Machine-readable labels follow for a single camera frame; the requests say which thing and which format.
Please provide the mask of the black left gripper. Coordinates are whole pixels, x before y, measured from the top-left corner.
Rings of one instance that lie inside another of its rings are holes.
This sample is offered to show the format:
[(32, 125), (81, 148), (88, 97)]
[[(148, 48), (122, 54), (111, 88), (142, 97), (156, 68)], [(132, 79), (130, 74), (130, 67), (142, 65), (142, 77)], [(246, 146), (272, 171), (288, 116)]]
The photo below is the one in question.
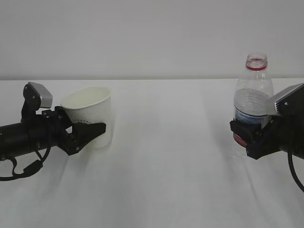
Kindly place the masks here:
[[(105, 123), (72, 124), (61, 106), (35, 114), (35, 120), (40, 128), (38, 139), (35, 140), (35, 152), (46, 149), (46, 156), (54, 146), (69, 156), (79, 153), (86, 146), (89, 149), (97, 149), (101, 147), (100, 137), (106, 132)], [(67, 132), (69, 127), (72, 127), (72, 133)]]

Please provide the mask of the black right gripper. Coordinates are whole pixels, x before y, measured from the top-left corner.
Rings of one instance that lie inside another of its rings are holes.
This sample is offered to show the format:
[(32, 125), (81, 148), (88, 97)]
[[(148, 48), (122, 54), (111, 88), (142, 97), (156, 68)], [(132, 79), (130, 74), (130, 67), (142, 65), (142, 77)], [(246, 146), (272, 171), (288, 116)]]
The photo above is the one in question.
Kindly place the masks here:
[(264, 156), (285, 151), (288, 147), (288, 130), (286, 121), (280, 118), (271, 120), (258, 132), (258, 124), (230, 121), (233, 138), (239, 145), (247, 145), (247, 156), (258, 160)]

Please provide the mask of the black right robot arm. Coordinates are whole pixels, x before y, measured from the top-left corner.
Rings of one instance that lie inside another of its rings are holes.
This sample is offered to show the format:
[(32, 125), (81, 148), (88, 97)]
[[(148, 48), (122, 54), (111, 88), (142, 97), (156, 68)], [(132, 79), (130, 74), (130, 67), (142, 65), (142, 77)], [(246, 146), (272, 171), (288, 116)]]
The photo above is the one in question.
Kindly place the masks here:
[(230, 122), (236, 142), (246, 149), (247, 156), (257, 160), (284, 151), (304, 157), (304, 93), (289, 92), (273, 102), (278, 112), (262, 126), (260, 123)]

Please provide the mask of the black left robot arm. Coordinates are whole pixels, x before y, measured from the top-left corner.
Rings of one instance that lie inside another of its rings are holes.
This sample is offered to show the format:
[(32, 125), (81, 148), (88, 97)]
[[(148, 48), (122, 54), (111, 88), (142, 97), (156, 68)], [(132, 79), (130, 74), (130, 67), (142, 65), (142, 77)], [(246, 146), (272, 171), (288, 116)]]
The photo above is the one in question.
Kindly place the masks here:
[(53, 96), (42, 84), (28, 82), (23, 97), (21, 121), (0, 128), (2, 159), (54, 146), (73, 155), (106, 131), (103, 122), (74, 123), (63, 107), (51, 110)]

